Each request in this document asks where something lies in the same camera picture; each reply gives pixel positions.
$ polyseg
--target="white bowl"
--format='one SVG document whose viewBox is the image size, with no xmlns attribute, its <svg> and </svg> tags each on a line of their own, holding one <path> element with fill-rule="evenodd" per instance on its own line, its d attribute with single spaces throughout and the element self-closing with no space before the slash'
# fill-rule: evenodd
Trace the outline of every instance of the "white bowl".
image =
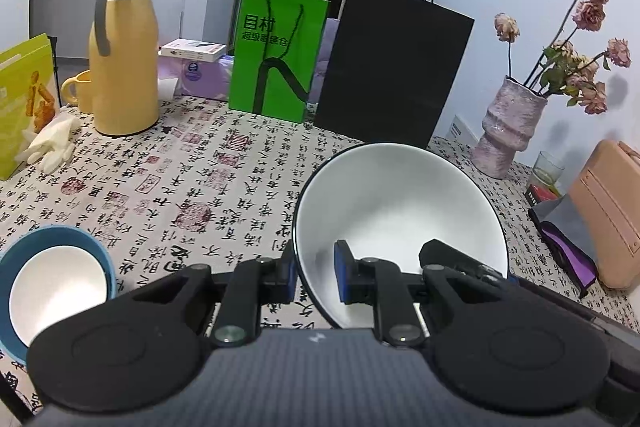
<svg viewBox="0 0 640 427">
<path fill-rule="evenodd" d="M 9 316 L 26 346 L 38 333 L 107 300 L 100 263 L 78 247 L 52 247 L 28 260 L 9 295 Z"/>
<path fill-rule="evenodd" d="M 366 144 L 334 156 L 306 183 L 294 214 L 300 274 L 322 315 L 341 328 L 370 328 L 370 306 L 340 302 L 338 239 L 356 259 L 386 259 L 407 273 L 420 273 L 418 254 L 431 239 L 505 277 L 508 270 L 504 233 L 482 191 L 444 158 L 408 145 Z"/>
</svg>

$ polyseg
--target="yellow mug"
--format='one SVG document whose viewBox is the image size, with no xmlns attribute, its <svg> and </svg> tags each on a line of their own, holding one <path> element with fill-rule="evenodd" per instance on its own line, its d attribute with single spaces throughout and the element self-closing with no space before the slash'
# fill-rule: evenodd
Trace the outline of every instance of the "yellow mug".
<svg viewBox="0 0 640 427">
<path fill-rule="evenodd" d="M 76 95 L 71 94 L 71 86 L 76 86 Z M 76 74 L 65 80 L 60 88 L 62 100 L 77 105 L 80 112 L 91 114 L 94 112 L 92 103 L 91 72 L 89 70 Z"/>
</svg>

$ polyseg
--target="purple tissue package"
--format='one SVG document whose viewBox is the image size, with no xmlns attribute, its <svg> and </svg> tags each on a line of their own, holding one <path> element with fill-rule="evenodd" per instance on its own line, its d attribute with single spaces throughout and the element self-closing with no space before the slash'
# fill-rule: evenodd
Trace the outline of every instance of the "purple tissue package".
<svg viewBox="0 0 640 427">
<path fill-rule="evenodd" d="M 182 94 L 226 102 L 233 66 L 234 58 L 230 55 L 220 57 L 216 62 L 159 56 L 158 78 L 177 76 Z"/>
</svg>

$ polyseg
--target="gray ribbed surface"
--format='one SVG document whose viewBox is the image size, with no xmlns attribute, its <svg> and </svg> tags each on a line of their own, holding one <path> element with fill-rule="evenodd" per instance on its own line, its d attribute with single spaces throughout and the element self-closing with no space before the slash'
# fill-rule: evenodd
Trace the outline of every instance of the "gray ribbed surface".
<svg viewBox="0 0 640 427">
<path fill-rule="evenodd" d="M 50 406 L 30 423 L 32 427 L 359 425 L 590 427 L 606 423 L 586 411 L 533 419 L 480 409 L 445 389 L 418 353 L 382 346 L 370 330 L 263 330 L 250 346 L 215 351 L 189 387 L 151 409 L 92 417 Z"/>
</svg>

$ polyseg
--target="table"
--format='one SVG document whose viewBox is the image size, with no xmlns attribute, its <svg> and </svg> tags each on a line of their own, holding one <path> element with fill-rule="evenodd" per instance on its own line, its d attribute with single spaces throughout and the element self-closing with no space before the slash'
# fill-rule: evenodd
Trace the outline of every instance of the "table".
<svg viewBox="0 0 640 427">
<path fill-rule="evenodd" d="M 152 130 L 112 139 L 91 116 L 66 166 L 49 176 L 33 167 L 0 183 L 0 249 L 41 225 L 88 230 L 108 249 L 118 291 L 129 291 L 194 263 L 230 271 L 259 255 L 279 256 L 310 174 L 357 143 L 313 127 L 229 110 L 184 96 L 162 103 Z M 506 232 L 511 271 L 577 300 L 527 217 L 530 168 L 514 164 L 504 180 L 471 165 L 468 146 L 434 138 L 430 150 L 468 174 L 487 195 Z M 598 283 L 582 303 L 640 330 L 625 296 Z M 326 328 L 300 281 L 287 306 L 262 310 L 264 327 Z M 35 411 L 41 407 L 24 368 L 0 354 L 0 371 Z"/>
</svg>

